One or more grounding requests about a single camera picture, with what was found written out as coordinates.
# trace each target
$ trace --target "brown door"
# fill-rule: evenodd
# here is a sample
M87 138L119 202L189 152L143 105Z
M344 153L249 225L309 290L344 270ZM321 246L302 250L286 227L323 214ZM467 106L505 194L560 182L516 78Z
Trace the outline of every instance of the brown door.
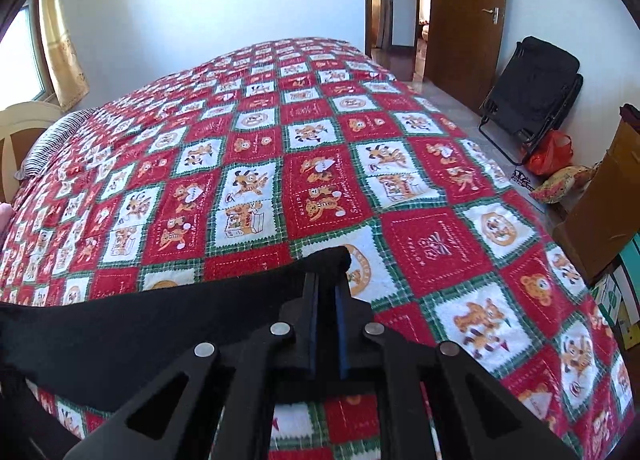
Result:
M473 111L478 110L494 80L505 1L431 0L424 80Z

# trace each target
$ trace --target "window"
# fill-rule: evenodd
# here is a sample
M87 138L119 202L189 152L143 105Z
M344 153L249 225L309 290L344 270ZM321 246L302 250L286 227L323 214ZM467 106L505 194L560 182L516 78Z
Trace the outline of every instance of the window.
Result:
M15 103L44 100L52 93L40 37L38 0L27 0L0 41L0 110Z

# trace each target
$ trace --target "door handle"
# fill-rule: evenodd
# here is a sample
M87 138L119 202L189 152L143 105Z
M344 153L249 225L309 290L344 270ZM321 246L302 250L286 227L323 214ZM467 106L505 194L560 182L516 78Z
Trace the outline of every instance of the door handle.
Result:
M494 25L498 24L498 18L500 17L500 8L495 7L495 8L492 8L491 10L489 10L488 8L484 8L482 11L486 12L487 14L493 14L494 15Z

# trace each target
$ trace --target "window frame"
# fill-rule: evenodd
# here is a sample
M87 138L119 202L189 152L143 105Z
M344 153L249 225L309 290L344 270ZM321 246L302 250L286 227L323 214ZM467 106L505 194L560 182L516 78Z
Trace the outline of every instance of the window frame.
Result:
M49 67L47 66L44 46L42 44L39 6L40 3L38 0L27 0L18 13L23 10L27 13L27 20L31 34L31 50L33 51L33 58L36 63L36 68L38 69L38 76L43 88L43 91L31 99L31 101L49 101L52 96L55 96L55 93L53 83L51 82L51 76L49 75Z

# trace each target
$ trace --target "striped pillow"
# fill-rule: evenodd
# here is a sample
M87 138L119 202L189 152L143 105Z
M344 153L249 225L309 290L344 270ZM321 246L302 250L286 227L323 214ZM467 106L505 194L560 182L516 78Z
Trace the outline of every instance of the striped pillow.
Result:
M15 177L18 180L24 180L38 175L66 140L97 110L98 108L86 108L71 112L49 126L29 150Z

